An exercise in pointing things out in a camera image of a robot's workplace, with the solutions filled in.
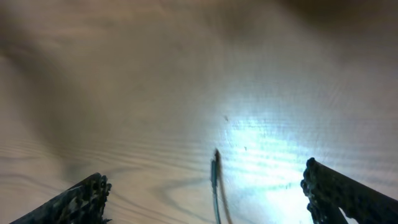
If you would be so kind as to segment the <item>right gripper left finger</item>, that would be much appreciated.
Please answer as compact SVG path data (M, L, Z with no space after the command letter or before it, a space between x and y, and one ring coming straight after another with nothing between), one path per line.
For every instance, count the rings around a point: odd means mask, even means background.
M105 175L94 173L10 224L107 224L111 187Z

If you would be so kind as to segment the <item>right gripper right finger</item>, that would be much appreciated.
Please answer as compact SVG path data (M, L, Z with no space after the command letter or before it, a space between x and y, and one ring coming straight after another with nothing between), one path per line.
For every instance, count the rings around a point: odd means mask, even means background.
M397 200L371 189L311 157L300 183L316 224L397 224Z

